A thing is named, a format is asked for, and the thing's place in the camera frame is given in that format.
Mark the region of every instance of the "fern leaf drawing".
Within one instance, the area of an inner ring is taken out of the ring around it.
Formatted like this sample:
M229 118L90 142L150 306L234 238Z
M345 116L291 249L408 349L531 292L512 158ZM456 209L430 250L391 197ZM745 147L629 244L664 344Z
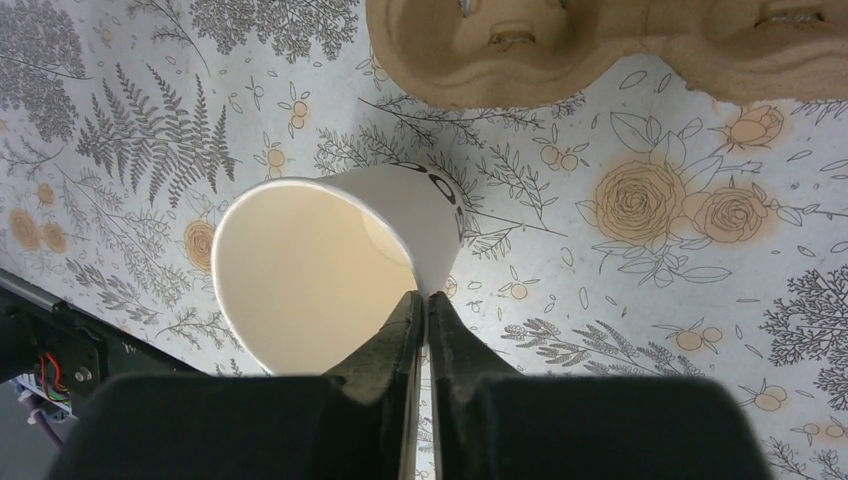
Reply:
M138 192L148 177L151 205L166 185L172 208L188 187L202 179L217 193L221 169L230 181L235 180L236 159L230 156L226 139L226 106L213 131L199 76L195 75L196 99L193 112L189 112L184 97L153 67L147 68L158 95L145 93L120 64L116 65L120 90L103 80L108 111L92 95L94 119L85 118L77 152L93 159L122 185L131 186L133 192Z

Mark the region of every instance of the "cup rim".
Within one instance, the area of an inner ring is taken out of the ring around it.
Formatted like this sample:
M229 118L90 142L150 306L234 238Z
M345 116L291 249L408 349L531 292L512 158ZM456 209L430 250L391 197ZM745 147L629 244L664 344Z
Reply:
M212 262L211 262L212 263L212 269L211 269L212 291L215 293L215 302L218 304L218 308L220 308L220 310L221 310L221 315L224 317L224 320L227 322L227 326L230 328L230 331L233 332L233 335L236 337L236 340L238 340L239 344L241 344L244 347L244 349L247 350L247 353L253 358L253 360L256 363L259 364L260 367L262 367L266 372L268 372L272 375L288 375L288 374L276 372L274 369L268 367L268 365L266 365L264 361L260 360L259 357L257 357L256 353L245 342L245 339L239 333L238 327L230 319L230 316L227 315L227 308L225 306L225 302L221 299L220 287L218 285L218 282L216 281L216 278L218 278L218 268L217 268L218 262L215 261L215 258L218 256L218 252L219 252L219 247L218 247L218 242L217 242L219 232L223 231L224 226L226 225L226 223L232 217L233 212L238 209L238 206L245 203L246 201L250 200L252 197L258 195L260 192L263 192L265 190L276 189L276 188L285 188L285 187L307 187L307 188L311 188L313 190L318 190L318 191L321 191L321 192L328 193L328 194L333 195L334 197L336 197L338 199L341 199L341 200L347 202L350 205L353 205L354 207L358 208L361 212L371 216L371 218L373 220L375 220L380 226L382 226L384 228L384 230L391 236L391 238L397 243L397 245L400 246L401 250L403 251L404 258L406 259L406 263L409 267L409 270L412 273L413 280L415 280L416 285L421 284L420 279L417 278L418 275L415 272L415 268L414 268L414 265L413 265L413 262L412 262L412 256L409 253L409 246L406 244L406 242L403 240L403 238L401 238L401 236L398 235L397 231L391 225L389 225L388 222L386 222L386 220L383 218L382 215L380 215L378 212L376 212L374 209L372 209L368 204L363 202L356 195L353 195L350 192L343 190L343 189L341 189L341 188L339 188L335 185L322 182L320 178L315 179L315 178L308 178L308 177L274 178L274 179L270 179L270 180L265 180L265 181L255 185L255 186L249 188L247 191L245 191L244 193L242 193L241 195L236 197L236 199L233 201L233 203L230 204L230 206L224 212L224 215L221 217L221 221L218 222L218 225L215 227L215 235L214 235L213 240L212 240L212 251L211 251L211 257L210 257L211 260L212 260Z

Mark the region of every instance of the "screw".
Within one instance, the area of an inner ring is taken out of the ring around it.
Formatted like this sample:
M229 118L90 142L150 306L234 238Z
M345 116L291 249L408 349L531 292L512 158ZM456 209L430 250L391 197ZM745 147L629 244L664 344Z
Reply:
M91 380L91 371L85 367L81 367L79 371L74 374L74 379L78 382Z

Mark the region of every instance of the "table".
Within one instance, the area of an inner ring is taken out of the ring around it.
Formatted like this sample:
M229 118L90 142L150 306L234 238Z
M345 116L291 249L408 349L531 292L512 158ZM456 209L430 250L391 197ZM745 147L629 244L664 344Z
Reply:
M354 0L4 2L3 269L259 374L209 276L229 203L427 163L472 212L446 291L516 368L714 378L776 474L848 478L848 103L719 103L635 56L554 105L448 112L391 82Z

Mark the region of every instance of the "paper cup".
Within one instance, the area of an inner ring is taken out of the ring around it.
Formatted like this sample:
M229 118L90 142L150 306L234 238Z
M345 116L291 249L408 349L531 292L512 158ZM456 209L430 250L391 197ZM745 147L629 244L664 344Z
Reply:
M216 229L215 296L268 371L323 373L371 338L405 292L443 288L463 225L459 189L431 167L270 180L236 199Z

